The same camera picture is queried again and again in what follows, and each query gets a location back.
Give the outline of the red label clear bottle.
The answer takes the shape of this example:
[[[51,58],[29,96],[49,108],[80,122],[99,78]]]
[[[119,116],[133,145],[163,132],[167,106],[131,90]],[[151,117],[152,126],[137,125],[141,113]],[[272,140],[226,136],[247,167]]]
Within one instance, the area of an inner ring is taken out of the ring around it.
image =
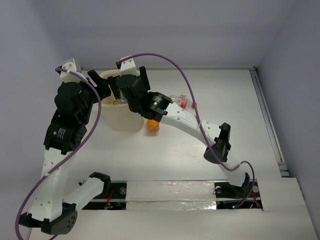
[[[186,95],[170,95],[169,96],[173,102],[175,102],[177,105],[179,105],[184,110],[194,110],[195,109],[195,103],[187,98]]]

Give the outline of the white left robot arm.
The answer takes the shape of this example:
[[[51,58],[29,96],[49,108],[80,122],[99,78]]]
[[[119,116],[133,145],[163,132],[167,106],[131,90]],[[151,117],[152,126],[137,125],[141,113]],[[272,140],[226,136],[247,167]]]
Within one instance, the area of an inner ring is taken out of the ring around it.
[[[22,205],[15,219],[15,233],[22,238],[20,227],[39,228],[52,239],[68,234],[74,227],[79,212],[95,197],[110,194],[108,175],[94,172],[69,195],[65,195],[68,174],[77,152],[90,139],[87,130],[93,105],[102,114],[102,100],[111,95],[107,83],[94,72],[88,80],[78,62],[68,59],[56,68],[61,85],[54,102],[56,111],[44,138],[44,161],[40,180],[26,196],[32,205]]]

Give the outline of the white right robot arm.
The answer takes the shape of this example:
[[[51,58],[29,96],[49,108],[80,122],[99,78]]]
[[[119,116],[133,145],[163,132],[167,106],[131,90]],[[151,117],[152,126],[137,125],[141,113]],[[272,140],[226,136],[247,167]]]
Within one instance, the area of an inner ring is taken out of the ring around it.
[[[111,80],[111,90],[119,99],[123,95],[131,112],[147,120],[172,126],[201,141],[205,146],[203,157],[218,165],[227,177],[230,190],[242,196],[249,189],[249,174],[241,169],[241,163],[231,156],[231,126],[224,122],[212,124],[191,113],[170,97],[152,92],[145,67],[120,68]]]

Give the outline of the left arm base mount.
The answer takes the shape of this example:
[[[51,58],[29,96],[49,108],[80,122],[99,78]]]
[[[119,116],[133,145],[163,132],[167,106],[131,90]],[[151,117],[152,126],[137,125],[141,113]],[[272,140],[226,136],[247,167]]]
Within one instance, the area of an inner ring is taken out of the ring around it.
[[[83,210],[126,210],[127,182],[112,182],[108,194],[100,194],[92,199]]]

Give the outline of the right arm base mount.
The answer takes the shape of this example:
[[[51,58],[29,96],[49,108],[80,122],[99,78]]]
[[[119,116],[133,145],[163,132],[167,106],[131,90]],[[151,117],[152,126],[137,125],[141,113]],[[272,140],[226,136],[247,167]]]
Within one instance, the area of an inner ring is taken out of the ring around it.
[[[263,209],[258,182],[249,179],[247,173],[241,187],[233,186],[227,181],[215,182],[213,194],[217,210]]]

